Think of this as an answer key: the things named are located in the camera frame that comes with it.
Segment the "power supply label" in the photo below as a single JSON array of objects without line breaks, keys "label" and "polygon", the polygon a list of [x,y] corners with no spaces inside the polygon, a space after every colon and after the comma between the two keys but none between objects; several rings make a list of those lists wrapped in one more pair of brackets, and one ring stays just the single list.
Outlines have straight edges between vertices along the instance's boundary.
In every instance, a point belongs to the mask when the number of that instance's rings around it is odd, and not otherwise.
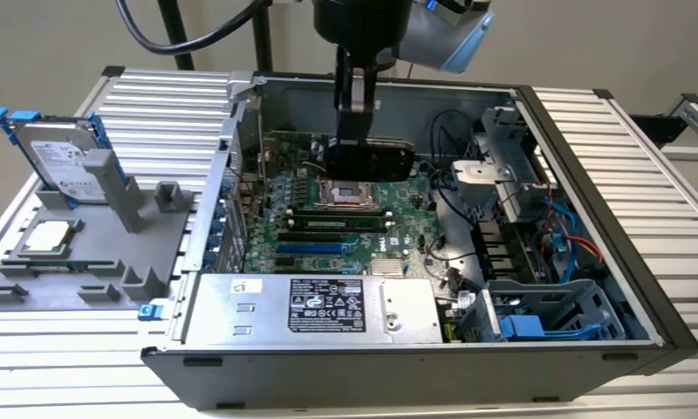
[{"label": "power supply label", "polygon": [[295,333],[367,332],[361,279],[292,279],[289,330]]}]

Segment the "warning label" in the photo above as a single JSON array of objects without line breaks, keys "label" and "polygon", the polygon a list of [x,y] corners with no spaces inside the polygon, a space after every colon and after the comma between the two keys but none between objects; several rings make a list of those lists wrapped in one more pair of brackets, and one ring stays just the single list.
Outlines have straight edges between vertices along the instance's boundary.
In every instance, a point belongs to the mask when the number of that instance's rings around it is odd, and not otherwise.
[{"label": "warning label", "polygon": [[360,279],[292,279],[289,330],[295,333],[367,332]]},{"label": "warning label", "polygon": [[32,141],[32,147],[63,194],[79,201],[105,199],[96,177],[83,168],[80,147],[59,141]]}]

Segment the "green motherboard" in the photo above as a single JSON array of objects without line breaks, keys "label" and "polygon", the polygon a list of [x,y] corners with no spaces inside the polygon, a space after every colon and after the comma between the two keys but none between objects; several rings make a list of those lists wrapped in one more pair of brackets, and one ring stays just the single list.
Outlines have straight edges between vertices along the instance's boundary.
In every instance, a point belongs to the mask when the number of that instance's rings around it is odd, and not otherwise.
[{"label": "green motherboard", "polygon": [[[419,170],[417,165],[405,182],[360,184],[363,201],[372,204],[371,211],[352,212],[343,207],[327,209],[327,194],[321,195],[327,180],[321,178],[320,171],[301,164],[308,158],[309,143],[317,135],[320,134],[293,132],[268,134],[271,141],[276,141],[277,167],[263,192],[257,194],[259,202],[248,203],[249,209],[245,211],[249,214],[249,249],[244,271],[369,274],[373,260],[392,259],[403,261],[405,278],[443,278],[445,267],[427,258],[427,244],[432,244],[441,234],[428,173]],[[345,230],[335,234],[341,236],[341,254],[296,254],[284,251],[285,247],[281,246],[285,242],[289,245],[289,240],[284,237],[295,228],[295,225],[288,224],[293,209],[320,214],[311,216],[308,220],[321,220],[324,217],[341,221],[340,225]],[[381,217],[375,218],[380,220],[377,225],[371,216],[363,215],[371,212],[383,213]],[[311,223],[329,226],[336,224],[319,221],[308,222]],[[317,243],[316,248],[323,248],[321,243]]]}]

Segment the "white wall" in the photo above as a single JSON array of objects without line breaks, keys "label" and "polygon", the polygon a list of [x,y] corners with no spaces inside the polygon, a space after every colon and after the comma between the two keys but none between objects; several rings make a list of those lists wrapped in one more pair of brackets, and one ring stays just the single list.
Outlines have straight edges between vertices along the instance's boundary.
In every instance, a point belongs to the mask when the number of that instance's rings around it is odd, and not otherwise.
[{"label": "white wall", "polygon": [[[193,37],[249,0],[180,3]],[[279,71],[333,71],[335,49],[313,31],[311,3],[271,10]],[[129,4],[144,33],[165,41],[157,2]],[[492,7],[492,33],[468,73],[417,68],[415,78],[603,87],[631,112],[645,113],[665,111],[679,93],[698,92],[698,0],[495,0]],[[251,25],[195,60],[200,70],[255,68]],[[0,106],[72,114],[107,65],[175,68],[173,58],[133,42],[113,0],[0,0]],[[21,159],[0,141],[0,179],[28,173]],[[685,170],[698,179],[698,168]]]}]

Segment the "metal rail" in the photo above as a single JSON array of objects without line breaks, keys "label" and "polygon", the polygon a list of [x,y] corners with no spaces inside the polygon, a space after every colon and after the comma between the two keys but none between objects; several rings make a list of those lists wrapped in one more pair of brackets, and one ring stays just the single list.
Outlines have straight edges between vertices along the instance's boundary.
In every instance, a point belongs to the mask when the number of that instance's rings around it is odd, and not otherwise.
[{"label": "metal rail", "polygon": [[[124,169],[148,180],[143,185],[171,179],[199,190],[204,187],[227,118],[219,110],[227,103],[228,80],[225,73],[128,70],[120,79],[104,83],[99,98],[91,98],[81,109],[97,109],[105,116]],[[625,121],[615,104],[597,100],[591,91],[551,89],[547,93],[541,99],[552,112],[597,113],[603,118],[605,127],[592,122],[581,125],[573,121],[579,115],[555,117],[560,124],[577,124],[565,128],[565,137],[698,339],[697,203],[679,187],[683,183],[667,161],[651,155],[648,148],[655,146],[616,127],[625,127]],[[576,104],[573,111],[568,104]],[[647,185],[637,173],[652,174],[659,184]],[[32,178],[0,219],[0,254],[36,204],[35,183]],[[192,213],[189,228],[196,219]],[[185,239],[181,252],[187,248]],[[165,327],[141,324],[129,311],[0,313],[0,417],[228,417],[227,411],[200,413],[187,408],[143,365],[139,349],[157,343]],[[300,418],[555,415],[698,417],[698,356],[661,374],[623,377],[569,403],[239,412],[240,417]]]}]

